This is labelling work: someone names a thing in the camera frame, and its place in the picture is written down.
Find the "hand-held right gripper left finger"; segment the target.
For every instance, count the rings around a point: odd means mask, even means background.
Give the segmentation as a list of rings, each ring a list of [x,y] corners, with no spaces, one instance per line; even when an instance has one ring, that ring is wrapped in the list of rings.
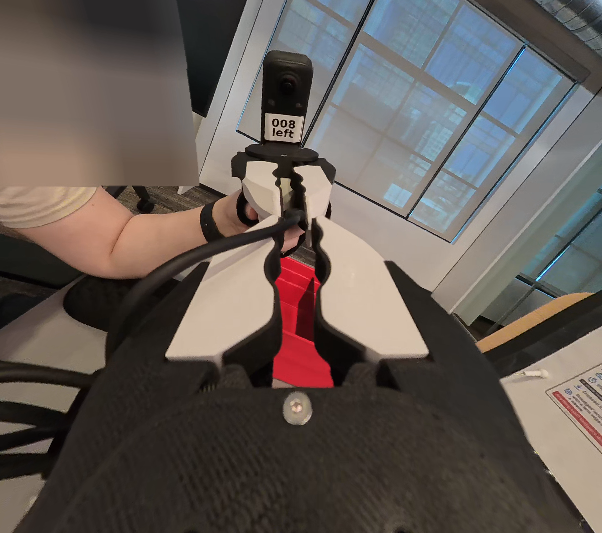
[[[280,250],[273,237],[214,256],[166,350],[170,362],[199,360],[254,374],[282,344],[275,281]]]

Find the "red plastic bin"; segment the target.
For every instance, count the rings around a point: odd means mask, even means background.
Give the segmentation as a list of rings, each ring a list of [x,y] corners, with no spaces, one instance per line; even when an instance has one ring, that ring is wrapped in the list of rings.
[[[330,366],[320,357],[314,342],[296,335],[297,305],[310,278],[315,279],[315,297],[320,283],[312,266],[292,257],[281,259],[276,281],[282,315],[282,344],[273,362],[273,378],[295,387],[331,388]]]

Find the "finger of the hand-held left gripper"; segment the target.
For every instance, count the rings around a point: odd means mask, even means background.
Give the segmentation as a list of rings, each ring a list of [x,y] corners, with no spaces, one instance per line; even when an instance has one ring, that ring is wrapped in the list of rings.
[[[305,219],[326,215],[331,191],[332,182],[322,165],[305,164],[294,168],[295,205],[303,210]]]
[[[266,161],[248,161],[242,180],[242,189],[248,204],[258,217],[282,217],[291,206],[293,190],[291,178],[275,175],[277,164]]]

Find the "large grid window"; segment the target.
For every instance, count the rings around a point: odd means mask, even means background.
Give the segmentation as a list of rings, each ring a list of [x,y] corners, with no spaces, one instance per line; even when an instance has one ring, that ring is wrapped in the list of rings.
[[[448,243],[577,86],[469,0],[286,0],[276,49],[313,64],[302,145]]]

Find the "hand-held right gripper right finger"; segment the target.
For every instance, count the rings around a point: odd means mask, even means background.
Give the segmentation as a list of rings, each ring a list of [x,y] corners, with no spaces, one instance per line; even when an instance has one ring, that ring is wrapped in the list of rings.
[[[325,216],[312,221],[315,348],[328,364],[424,358],[429,350],[388,263],[363,239]]]

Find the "wooden board with clear cover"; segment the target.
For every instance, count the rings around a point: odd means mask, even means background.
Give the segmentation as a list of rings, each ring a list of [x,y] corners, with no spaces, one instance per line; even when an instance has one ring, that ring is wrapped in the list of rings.
[[[587,532],[601,532],[601,453],[546,389],[601,364],[601,292],[561,296],[477,342],[533,450]]]

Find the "black wristband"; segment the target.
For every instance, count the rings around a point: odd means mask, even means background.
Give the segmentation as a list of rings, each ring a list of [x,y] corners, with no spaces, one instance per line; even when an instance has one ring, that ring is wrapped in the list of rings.
[[[214,219],[213,211],[216,204],[217,200],[207,203],[203,206],[199,214],[201,232],[207,243],[213,243],[225,238]]]

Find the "person's left hand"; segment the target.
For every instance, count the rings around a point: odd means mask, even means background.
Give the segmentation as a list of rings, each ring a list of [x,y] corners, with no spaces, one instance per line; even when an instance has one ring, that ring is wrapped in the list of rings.
[[[254,226],[259,217],[254,208],[246,201],[242,191],[237,191],[215,202],[212,217],[222,236],[230,237],[245,232]],[[281,257],[295,251],[303,243],[305,232],[296,224],[283,236]]]

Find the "person's left forearm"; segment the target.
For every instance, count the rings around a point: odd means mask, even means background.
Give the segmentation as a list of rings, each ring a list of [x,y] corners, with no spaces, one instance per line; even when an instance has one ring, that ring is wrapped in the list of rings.
[[[89,202],[71,215],[17,231],[82,273],[106,279],[137,279],[206,243],[200,211],[198,207],[168,214],[133,215],[98,187]]]

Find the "printed instruction sheet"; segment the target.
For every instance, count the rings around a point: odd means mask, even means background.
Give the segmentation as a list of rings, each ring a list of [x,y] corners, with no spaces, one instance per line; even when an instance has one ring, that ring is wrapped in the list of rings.
[[[601,364],[546,389],[546,395],[601,453]]]

